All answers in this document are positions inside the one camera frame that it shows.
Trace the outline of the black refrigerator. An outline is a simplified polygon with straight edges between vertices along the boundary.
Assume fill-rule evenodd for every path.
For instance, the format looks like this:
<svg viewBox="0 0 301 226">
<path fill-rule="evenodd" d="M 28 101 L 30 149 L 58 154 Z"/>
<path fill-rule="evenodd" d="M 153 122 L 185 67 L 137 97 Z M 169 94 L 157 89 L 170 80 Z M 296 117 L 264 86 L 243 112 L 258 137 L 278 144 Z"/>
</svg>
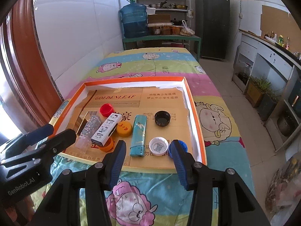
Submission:
<svg viewBox="0 0 301 226">
<path fill-rule="evenodd" d="M 195 0 L 195 35 L 201 57 L 223 60 L 229 40 L 230 0 Z"/>
</svg>

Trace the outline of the white bottle cap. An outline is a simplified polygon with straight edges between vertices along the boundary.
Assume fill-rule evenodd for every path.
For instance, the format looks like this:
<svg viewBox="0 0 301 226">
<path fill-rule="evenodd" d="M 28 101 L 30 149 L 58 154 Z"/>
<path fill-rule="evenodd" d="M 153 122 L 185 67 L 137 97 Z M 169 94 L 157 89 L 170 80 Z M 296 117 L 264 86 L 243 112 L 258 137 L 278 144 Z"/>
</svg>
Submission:
<svg viewBox="0 0 301 226">
<path fill-rule="evenodd" d="M 155 137 L 149 142 L 149 149 L 155 156 L 163 156 L 168 150 L 168 141 L 163 137 Z"/>
</svg>

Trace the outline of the red bottle cap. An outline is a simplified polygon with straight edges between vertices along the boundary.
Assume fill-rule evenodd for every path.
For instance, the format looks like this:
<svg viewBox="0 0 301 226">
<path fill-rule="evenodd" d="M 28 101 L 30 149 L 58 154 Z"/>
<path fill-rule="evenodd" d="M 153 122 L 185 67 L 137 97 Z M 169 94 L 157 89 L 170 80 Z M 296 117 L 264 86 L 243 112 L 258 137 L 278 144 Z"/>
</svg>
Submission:
<svg viewBox="0 0 301 226">
<path fill-rule="evenodd" d="M 114 112 L 114 108 L 111 104 L 105 103 L 100 107 L 100 114 L 103 117 L 109 117 Z"/>
</svg>

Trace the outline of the brown cardboard box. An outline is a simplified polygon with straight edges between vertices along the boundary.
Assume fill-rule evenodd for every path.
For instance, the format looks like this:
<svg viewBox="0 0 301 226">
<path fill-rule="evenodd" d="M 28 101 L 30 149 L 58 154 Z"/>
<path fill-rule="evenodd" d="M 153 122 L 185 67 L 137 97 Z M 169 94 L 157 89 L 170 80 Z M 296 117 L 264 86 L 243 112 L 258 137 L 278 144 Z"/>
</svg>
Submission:
<svg viewBox="0 0 301 226">
<path fill-rule="evenodd" d="M 148 15 L 148 23 L 155 24 L 155 23 L 170 23 L 171 18 L 170 14 L 151 14 Z"/>
</svg>

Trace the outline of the orange printed bottle cap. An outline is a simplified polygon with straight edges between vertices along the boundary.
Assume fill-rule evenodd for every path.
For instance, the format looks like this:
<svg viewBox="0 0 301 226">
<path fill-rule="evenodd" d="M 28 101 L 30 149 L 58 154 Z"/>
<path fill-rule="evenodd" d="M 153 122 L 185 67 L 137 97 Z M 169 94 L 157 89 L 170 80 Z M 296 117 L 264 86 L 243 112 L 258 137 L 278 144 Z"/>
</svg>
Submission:
<svg viewBox="0 0 301 226">
<path fill-rule="evenodd" d="M 116 132 L 120 137 L 128 137 L 132 134 L 132 125 L 129 121 L 121 121 L 117 127 Z"/>
</svg>

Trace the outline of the clear glitter lighter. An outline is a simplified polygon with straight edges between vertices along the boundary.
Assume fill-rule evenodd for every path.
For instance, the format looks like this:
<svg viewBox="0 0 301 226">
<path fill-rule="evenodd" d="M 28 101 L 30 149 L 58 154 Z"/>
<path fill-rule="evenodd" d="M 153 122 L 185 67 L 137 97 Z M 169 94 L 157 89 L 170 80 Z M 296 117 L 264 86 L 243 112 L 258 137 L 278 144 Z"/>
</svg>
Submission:
<svg viewBox="0 0 301 226">
<path fill-rule="evenodd" d="M 91 145 L 92 136 L 98 130 L 101 124 L 102 121 L 98 115 L 91 115 L 90 119 L 82 129 L 79 138 L 75 143 L 75 147 L 78 148 L 81 152 L 85 153 L 88 147 Z"/>
</svg>

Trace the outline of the orange cardboard tray box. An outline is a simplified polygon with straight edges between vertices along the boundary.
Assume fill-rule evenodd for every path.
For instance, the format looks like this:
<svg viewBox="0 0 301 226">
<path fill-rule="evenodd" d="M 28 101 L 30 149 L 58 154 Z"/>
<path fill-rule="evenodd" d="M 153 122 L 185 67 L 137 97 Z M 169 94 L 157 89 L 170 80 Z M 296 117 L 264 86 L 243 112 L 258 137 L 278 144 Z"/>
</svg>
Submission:
<svg viewBox="0 0 301 226">
<path fill-rule="evenodd" d="M 100 124 L 91 138 L 76 142 L 60 155 L 94 164 L 112 152 L 120 140 L 127 153 L 124 171 L 174 173 L 168 146 L 177 139 L 194 160 L 207 162 L 203 133 L 188 82 L 183 76 L 147 76 L 83 83 L 54 124 L 54 133 L 76 132 L 96 115 Z"/>
</svg>

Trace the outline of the teal blue lighter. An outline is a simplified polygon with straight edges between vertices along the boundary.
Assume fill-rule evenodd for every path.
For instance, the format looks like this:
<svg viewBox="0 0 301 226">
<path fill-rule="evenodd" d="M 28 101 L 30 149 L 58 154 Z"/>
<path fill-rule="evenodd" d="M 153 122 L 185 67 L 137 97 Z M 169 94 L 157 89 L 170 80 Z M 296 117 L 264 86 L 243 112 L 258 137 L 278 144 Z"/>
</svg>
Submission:
<svg viewBox="0 0 301 226">
<path fill-rule="evenodd" d="M 131 157 L 144 157 L 146 121 L 145 115 L 135 116 L 130 147 Z"/>
</svg>

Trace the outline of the red wooden door frame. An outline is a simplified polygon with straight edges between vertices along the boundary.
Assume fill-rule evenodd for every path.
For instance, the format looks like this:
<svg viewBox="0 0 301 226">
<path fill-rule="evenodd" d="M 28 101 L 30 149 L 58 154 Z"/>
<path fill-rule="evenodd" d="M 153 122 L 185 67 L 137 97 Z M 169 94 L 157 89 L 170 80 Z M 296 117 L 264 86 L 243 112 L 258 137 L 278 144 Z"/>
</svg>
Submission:
<svg viewBox="0 0 301 226">
<path fill-rule="evenodd" d="M 5 111 L 21 132 L 48 124 L 61 96 L 39 42 L 34 0 L 18 0 L 1 23 L 1 70 Z"/>
</svg>

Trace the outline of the black bottle cap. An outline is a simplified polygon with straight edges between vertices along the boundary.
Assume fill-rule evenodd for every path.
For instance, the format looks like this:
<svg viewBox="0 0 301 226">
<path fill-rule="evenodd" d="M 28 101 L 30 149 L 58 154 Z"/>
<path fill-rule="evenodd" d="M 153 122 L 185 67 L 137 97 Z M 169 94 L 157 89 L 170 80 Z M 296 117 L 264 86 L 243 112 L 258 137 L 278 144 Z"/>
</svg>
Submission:
<svg viewBox="0 0 301 226">
<path fill-rule="evenodd" d="M 171 116 L 167 111 L 158 111 L 155 113 L 155 123 L 160 127 L 165 127 L 169 125 Z"/>
</svg>

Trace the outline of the potted green plant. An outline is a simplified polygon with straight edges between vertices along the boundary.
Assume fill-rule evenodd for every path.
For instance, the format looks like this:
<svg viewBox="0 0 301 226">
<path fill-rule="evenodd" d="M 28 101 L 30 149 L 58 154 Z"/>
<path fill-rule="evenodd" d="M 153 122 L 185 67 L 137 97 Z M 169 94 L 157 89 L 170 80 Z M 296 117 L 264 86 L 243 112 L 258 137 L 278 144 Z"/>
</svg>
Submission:
<svg viewBox="0 0 301 226">
<path fill-rule="evenodd" d="M 273 90 L 271 82 L 265 77 L 250 76 L 245 92 L 246 99 L 258 112 L 262 121 L 268 120 L 280 100 L 278 90 Z"/>
</svg>

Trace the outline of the blue water jug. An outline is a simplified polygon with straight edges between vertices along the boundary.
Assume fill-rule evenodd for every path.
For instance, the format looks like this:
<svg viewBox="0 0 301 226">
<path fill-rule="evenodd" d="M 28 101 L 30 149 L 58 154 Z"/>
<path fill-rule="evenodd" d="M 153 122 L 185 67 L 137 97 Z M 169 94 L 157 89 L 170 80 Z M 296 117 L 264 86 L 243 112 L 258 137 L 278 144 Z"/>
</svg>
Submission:
<svg viewBox="0 0 301 226">
<path fill-rule="evenodd" d="M 146 6 L 130 0 L 120 10 L 125 38 L 143 37 L 148 34 Z"/>
</svg>

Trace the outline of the white Hello Kitty lighter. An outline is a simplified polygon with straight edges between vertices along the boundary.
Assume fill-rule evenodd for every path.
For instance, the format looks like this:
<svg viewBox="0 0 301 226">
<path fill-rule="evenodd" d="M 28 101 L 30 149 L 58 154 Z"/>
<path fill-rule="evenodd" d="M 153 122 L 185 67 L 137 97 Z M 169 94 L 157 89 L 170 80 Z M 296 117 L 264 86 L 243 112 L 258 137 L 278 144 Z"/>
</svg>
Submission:
<svg viewBox="0 0 301 226">
<path fill-rule="evenodd" d="M 91 137 L 91 142 L 98 146 L 104 146 L 109 137 L 115 131 L 117 125 L 121 122 L 122 115 L 117 113 L 110 114 L 109 117 L 100 125 L 98 130 Z"/>
</svg>

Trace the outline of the white plastic bag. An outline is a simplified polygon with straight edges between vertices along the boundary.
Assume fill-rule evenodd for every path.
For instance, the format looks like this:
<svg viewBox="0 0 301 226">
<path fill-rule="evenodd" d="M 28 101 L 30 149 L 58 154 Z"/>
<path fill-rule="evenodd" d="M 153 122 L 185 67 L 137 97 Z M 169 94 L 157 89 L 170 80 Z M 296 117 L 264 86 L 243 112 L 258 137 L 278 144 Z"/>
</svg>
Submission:
<svg viewBox="0 0 301 226">
<path fill-rule="evenodd" d="M 182 20 L 182 25 L 183 25 L 183 28 L 180 31 L 180 35 L 182 35 L 182 36 L 194 36 L 195 35 L 195 31 L 187 26 L 187 23 L 185 20 Z"/>
</svg>

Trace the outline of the white counter cabinet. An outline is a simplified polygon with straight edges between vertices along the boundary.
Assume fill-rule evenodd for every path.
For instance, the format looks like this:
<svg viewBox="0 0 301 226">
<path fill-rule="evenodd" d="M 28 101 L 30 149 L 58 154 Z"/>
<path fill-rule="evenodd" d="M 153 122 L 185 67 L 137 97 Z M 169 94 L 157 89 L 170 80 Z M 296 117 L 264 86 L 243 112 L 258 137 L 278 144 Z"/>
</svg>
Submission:
<svg viewBox="0 0 301 226">
<path fill-rule="evenodd" d="M 265 76 L 281 95 L 268 120 L 264 121 L 274 149 L 286 148 L 300 133 L 300 65 L 275 44 L 256 35 L 241 33 L 232 80 L 245 95 L 250 76 Z"/>
</svg>

